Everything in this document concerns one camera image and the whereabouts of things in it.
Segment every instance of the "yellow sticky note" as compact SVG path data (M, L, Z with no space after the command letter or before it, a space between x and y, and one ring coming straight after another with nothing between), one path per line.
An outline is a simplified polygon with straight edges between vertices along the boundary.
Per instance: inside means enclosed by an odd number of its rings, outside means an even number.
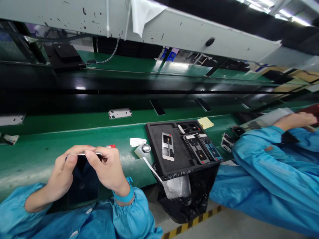
M213 127L214 126L214 124L207 117L198 119L198 122L203 127L203 129L207 129L209 127Z

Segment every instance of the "white tissue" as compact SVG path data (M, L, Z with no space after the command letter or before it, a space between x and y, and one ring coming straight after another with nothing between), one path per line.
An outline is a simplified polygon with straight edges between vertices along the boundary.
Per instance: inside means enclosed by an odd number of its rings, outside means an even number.
M150 0L131 0L133 32L142 37L145 23L152 20L167 6Z

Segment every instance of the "black plastic bag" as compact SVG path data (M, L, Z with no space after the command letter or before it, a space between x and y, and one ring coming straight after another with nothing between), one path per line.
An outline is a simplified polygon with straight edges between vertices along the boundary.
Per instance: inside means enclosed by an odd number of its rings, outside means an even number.
M158 181L157 201L176 223L187 223L206 212L209 193L213 187L219 164L189 174L191 195L187 198L168 199L163 185Z

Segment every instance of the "blue clothing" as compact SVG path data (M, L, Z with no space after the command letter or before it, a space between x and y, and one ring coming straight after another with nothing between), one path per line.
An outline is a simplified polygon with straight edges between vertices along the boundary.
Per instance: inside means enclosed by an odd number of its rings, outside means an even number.
M0 204L0 238L161 238L163 230L155 228L142 190L132 187L135 199L121 207L113 199L71 211L46 215L29 213L24 205L33 192L43 187L35 184L17 188Z
M279 148L284 131L270 126L242 135L239 166L221 165L210 199L258 220L319 237L319 132L289 130L300 142ZM265 151L270 145L273 150Z

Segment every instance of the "fluorescent light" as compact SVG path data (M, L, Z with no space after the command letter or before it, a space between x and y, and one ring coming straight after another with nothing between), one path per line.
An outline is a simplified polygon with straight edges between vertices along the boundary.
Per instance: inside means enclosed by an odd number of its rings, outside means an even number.
M281 9L281 10L279 10L279 12L280 12L282 15L288 17L288 18L291 18L291 17L292 17L292 15L291 15L290 13L286 12L285 10L282 10L282 9Z
M297 22L297 23L304 25L304 26L307 26L307 27L311 26L308 22L306 22L298 17L292 17L292 21Z
M284 21L288 21L287 18L284 18L284 17L282 17L282 16L279 15L279 14L276 14L276 15L275 15L275 18L278 18L278 19L281 19L281 20L284 20Z
M253 4L250 4L249 7L252 8L252 9L255 9L255 10L257 10L257 11L263 12L262 9L260 9L259 7L256 7L256 6L253 5Z
M269 0L258 0L259 2L262 2L270 7L272 7L274 5L274 3L272 1Z
M247 2L250 2L251 4L253 4L253 5L257 6L257 7L262 7L260 4L254 2L254 1L252 1L252 0L246 0L246 1L247 1Z
M270 13L270 11L271 11L270 9L264 8L264 12L265 12L265 13L268 14L268 13Z

